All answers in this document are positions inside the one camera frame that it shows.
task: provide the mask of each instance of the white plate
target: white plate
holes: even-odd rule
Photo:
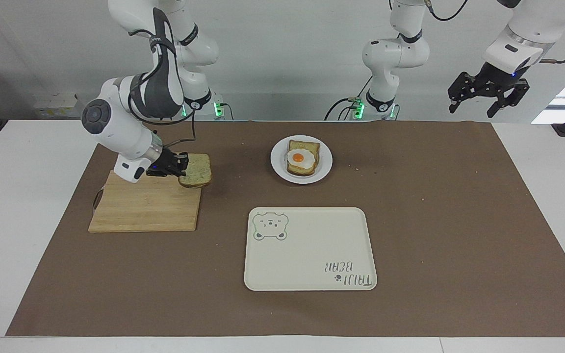
[[[320,143],[320,162],[318,163],[318,167],[315,168],[315,173],[313,175],[298,176],[287,171],[287,152],[289,152],[289,141],[292,139]],[[281,178],[296,184],[311,184],[320,181],[327,176],[328,172],[330,172],[333,167],[333,155],[328,146],[319,139],[306,135],[289,136],[288,138],[278,141],[272,149],[270,161],[276,174],[280,175]]]
[[[254,208],[244,283],[253,291],[367,291],[377,277],[359,208]]]

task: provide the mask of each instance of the brown mat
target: brown mat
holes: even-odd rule
[[[269,152],[293,134],[332,150],[323,181],[274,174]],[[198,142],[180,149],[213,165],[197,231],[89,234],[116,159],[97,148],[8,335],[565,337],[565,254],[491,125],[198,123]],[[358,206],[378,286],[249,291],[256,206]]]

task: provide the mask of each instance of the cutting board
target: cutting board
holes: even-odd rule
[[[185,188],[174,176],[141,176],[129,183],[113,171],[88,226],[91,233],[193,231],[201,188]]]

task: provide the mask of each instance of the white tabletop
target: white tabletop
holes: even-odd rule
[[[556,136],[548,126],[496,124],[494,127],[565,251],[565,139]],[[13,319],[95,145],[78,121],[11,121],[0,132],[0,337]],[[0,352],[116,353],[176,349],[535,353],[565,351],[565,339],[0,338]]]

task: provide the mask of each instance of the bread slice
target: bread slice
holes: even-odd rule
[[[210,158],[204,153],[189,153],[189,164],[178,181],[185,188],[202,188],[210,184],[213,174],[210,170]]]
[[[287,161],[287,171],[291,174],[298,175],[300,177],[307,177],[309,175],[313,175],[315,173],[315,168],[318,167],[318,163],[320,163],[320,143],[317,142],[304,142],[304,141],[297,141],[291,140],[289,141],[289,149],[295,150],[296,148],[304,148],[311,152],[311,154],[315,157],[315,163],[309,169],[304,169],[300,167],[296,167],[289,164]]]

